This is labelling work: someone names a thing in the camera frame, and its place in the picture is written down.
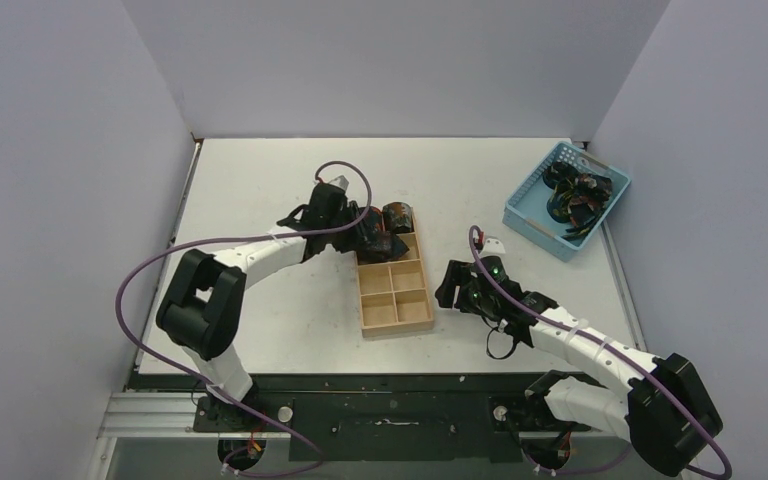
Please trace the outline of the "wooden compartment tray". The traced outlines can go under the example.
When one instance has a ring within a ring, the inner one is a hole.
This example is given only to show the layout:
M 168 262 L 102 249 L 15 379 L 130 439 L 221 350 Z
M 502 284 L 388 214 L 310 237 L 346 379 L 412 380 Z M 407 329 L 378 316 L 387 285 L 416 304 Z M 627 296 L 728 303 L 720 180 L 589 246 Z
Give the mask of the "wooden compartment tray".
M 434 327 L 422 248 L 415 231 L 397 234 L 410 251 L 387 263 L 360 264 L 356 258 L 360 326 L 364 338 L 420 334 Z

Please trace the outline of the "blue plastic basket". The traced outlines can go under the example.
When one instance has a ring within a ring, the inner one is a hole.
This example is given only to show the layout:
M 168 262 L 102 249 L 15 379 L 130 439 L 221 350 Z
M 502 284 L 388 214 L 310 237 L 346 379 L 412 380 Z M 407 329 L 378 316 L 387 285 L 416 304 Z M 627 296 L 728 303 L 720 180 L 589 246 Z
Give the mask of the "blue plastic basket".
M 541 175 L 555 161 L 569 163 L 584 173 L 608 177 L 613 182 L 613 196 L 607 211 L 586 237 L 572 242 L 562 238 L 569 224 L 555 222 L 546 210 L 552 190 L 543 183 Z M 504 205 L 503 224 L 566 262 L 587 245 L 630 184 L 631 177 L 622 170 L 569 142 L 559 142 L 509 196 Z

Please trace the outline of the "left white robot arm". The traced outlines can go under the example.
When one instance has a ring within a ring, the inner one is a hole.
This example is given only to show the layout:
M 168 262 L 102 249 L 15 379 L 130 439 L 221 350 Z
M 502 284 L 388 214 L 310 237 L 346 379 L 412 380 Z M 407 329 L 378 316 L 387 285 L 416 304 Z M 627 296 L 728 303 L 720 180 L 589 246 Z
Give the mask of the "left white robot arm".
M 341 227 L 359 216 L 358 207 L 347 201 L 347 187 L 343 176 L 320 182 L 309 201 L 278 221 L 262 241 L 215 253 L 189 249 L 178 262 L 156 325 L 191 358 L 212 395 L 227 394 L 218 413 L 233 430 L 250 428 L 259 407 L 247 396 L 254 381 L 233 346 L 244 294 L 268 276 L 321 253 L 337 237 L 303 237 L 303 232 Z

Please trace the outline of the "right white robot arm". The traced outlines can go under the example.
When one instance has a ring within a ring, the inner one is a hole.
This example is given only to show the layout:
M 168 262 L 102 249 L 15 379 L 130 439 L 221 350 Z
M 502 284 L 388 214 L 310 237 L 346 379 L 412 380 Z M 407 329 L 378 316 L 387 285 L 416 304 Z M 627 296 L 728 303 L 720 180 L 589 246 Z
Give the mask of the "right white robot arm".
M 434 297 L 444 309 L 473 314 L 494 332 L 551 354 L 588 376 L 557 370 L 524 391 L 525 414 L 537 428 L 587 426 L 628 442 L 662 475 L 676 477 L 723 428 L 693 364 L 661 358 L 616 341 L 557 301 L 511 280 L 498 256 L 451 260 Z

